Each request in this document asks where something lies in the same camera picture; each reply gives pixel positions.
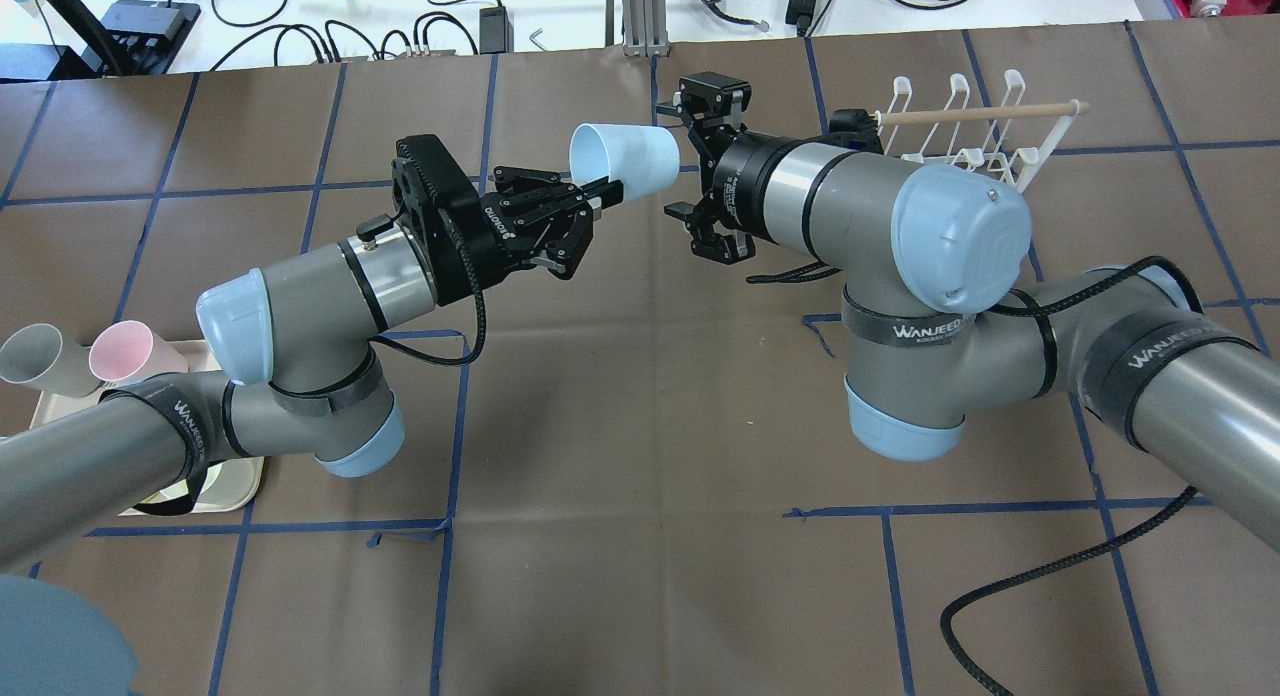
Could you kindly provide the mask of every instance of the wooden dowel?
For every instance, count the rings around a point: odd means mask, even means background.
[[[942,111],[876,113],[879,125],[914,125],[914,123],[1004,122],[1006,118],[1075,116],[1088,113],[1088,102],[1005,105],[1001,107],[952,107]]]

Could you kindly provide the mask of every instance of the brown table surface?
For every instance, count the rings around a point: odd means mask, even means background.
[[[822,113],[883,107],[899,73],[941,105],[948,73],[997,99],[1014,67],[1032,102],[1094,105],[1027,193],[1028,278],[1166,255],[1266,349],[1277,41],[1280,18],[1257,17],[3,86],[0,335],[50,321],[90,342],[142,319],[198,336],[201,290],[389,209],[401,136],[442,136],[484,186],[503,164],[567,168],[580,122],[649,123],[684,73],[744,77],[750,125],[813,136]],[[768,244],[737,267],[691,258],[662,205],[695,189],[685,173],[609,210],[572,281],[493,289],[472,367],[381,351],[408,422],[383,471],[275,459],[250,508],[106,519],[38,578],[123,628],[143,693],[982,692],[942,605],[1183,484],[1065,395],[973,415],[936,462],[870,454],[805,324],[841,353],[840,283],[744,285],[804,262]],[[457,354],[471,328],[461,303],[399,336]],[[35,400],[0,385],[0,432]],[[1193,505],[957,628],[1015,692],[1276,693],[1277,577],[1271,549]]]

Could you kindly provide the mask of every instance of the metal post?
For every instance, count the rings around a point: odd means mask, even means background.
[[[622,0],[622,52],[627,55],[649,58],[671,50],[666,0]]]

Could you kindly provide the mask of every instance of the black pole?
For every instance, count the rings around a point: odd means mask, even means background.
[[[72,29],[84,40],[88,49],[102,59],[102,67],[109,75],[132,75],[133,59],[125,52],[124,46],[108,33],[97,17],[82,3],[82,0],[45,0],[55,12],[61,14]]]

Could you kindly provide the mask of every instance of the robotic arm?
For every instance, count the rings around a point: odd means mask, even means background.
[[[0,573],[160,487],[186,481],[198,495],[206,468],[227,459],[312,453],[346,477],[383,467],[404,429],[370,342],[475,296],[470,354],[413,353],[470,363],[484,347],[481,292],[532,267],[567,280],[595,219],[623,198],[623,182],[609,177],[573,186],[522,168],[495,168],[494,191],[479,196],[435,136],[398,141],[393,175],[393,214],[201,296],[197,319],[223,372],[148,377],[0,441]],[[192,503],[152,512],[186,513]]]
[[[933,459],[975,409],[1073,391],[1280,550],[1280,368],[1198,313],[1167,260],[1012,289],[1032,232],[1015,189],[886,157],[864,111],[813,139],[749,130],[750,97],[745,81],[696,73],[659,105],[701,162],[701,198],[666,212],[698,257],[736,264],[764,239],[845,271],[863,444]]]

